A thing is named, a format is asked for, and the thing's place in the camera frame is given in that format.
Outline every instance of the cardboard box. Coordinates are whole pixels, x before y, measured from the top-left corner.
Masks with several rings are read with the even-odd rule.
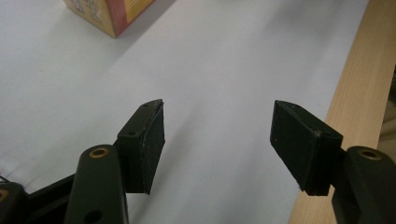
[[[154,0],[64,0],[79,16],[119,36]]]

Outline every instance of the wooden edge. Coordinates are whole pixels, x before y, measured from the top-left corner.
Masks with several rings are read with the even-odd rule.
[[[396,1],[370,0],[335,91],[326,123],[343,148],[376,148],[396,63]],[[336,223],[328,197],[300,192],[289,223]]]

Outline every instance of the clamp jaw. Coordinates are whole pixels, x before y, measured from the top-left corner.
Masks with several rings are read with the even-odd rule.
[[[300,189],[326,196],[335,187],[332,207],[340,224],[394,223],[396,165],[368,147],[341,149],[343,136],[308,111],[275,101],[271,144]]]
[[[163,150],[163,101],[141,105],[113,145],[85,150],[74,175],[32,194],[0,184],[0,223],[128,223],[125,193],[150,193]]]

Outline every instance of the brass rivet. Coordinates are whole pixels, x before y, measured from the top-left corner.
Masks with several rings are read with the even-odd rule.
[[[108,149],[107,148],[96,148],[90,152],[90,157],[94,159],[99,159],[108,154]]]
[[[380,161],[382,160],[381,155],[379,155],[377,152],[368,150],[368,149],[361,149],[359,150],[359,154],[363,156],[366,159],[372,160],[372,161]]]
[[[0,189],[0,202],[2,202],[9,194],[9,191],[6,189]]]

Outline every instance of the white table surface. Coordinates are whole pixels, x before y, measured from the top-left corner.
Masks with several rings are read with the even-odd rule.
[[[162,98],[166,144],[131,223],[287,223],[274,100],[324,119],[367,0],[157,0],[118,39],[63,1],[0,1],[0,173],[28,192]]]

